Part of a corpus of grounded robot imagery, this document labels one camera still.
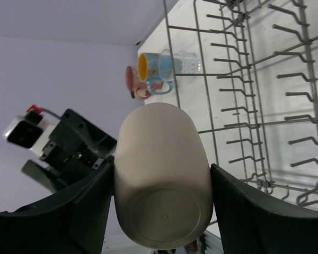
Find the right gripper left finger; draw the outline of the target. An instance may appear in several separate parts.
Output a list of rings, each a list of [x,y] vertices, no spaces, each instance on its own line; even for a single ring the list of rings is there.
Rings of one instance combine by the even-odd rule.
[[[113,161],[14,212],[0,212],[0,253],[101,253]]]

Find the beige plastic cup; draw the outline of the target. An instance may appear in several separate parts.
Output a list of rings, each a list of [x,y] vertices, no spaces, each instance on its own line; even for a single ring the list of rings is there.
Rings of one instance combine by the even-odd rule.
[[[150,249],[185,246],[206,230],[210,166],[185,111],[150,103],[126,117],[114,158],[114,203],[123,232]]]

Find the clear drinking glass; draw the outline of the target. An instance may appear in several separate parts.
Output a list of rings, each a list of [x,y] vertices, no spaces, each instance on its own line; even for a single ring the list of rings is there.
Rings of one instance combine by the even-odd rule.
[[[165,49],[159,56],[158,71],[163,81],[173,81],[176,74],[198,74],[201,62],[195,53],[179,51],[171,56],[170,50]]]

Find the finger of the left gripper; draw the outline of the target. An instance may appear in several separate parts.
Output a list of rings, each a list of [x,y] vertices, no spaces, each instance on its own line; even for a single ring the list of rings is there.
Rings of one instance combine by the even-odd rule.
[[[68,184],[60,177],[60,171],[52,166],[44,168],[35,161],[28,160],[21,171],[52,194],[68,187]]]

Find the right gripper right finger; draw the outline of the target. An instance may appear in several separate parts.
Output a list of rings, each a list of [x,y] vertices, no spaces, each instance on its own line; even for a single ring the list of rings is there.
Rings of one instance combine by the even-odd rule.
[[[210,168],[224,253],[318,253],[318,211],[270,196]]]

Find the pink patterned mug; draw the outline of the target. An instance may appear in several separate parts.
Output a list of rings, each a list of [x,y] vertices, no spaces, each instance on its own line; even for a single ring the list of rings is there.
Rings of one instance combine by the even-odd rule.
[[[132,98],[143,101],[151,96],[151,93],[147,90],[146,83],[139,79],[136,67],[128,66],[126,68],[125,81]]]

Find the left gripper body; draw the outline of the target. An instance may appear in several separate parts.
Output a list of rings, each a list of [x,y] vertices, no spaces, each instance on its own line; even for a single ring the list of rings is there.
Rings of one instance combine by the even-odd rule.
[[[72,109],[49,135],[40,160],[60,173],[89,175],[115,151],[117,140]]]

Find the blue butterfly mug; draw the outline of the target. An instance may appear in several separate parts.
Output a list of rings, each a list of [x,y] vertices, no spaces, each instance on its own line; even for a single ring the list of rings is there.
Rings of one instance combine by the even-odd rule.
[[[146,84],[152,95],[165,95],[173,90],[173,82],[167,81],[168,90],[157,92],[153,87],[155,83],[163,82],[160,77],[160,53],[143,52],[138,56],[137,70],[139,79]]]

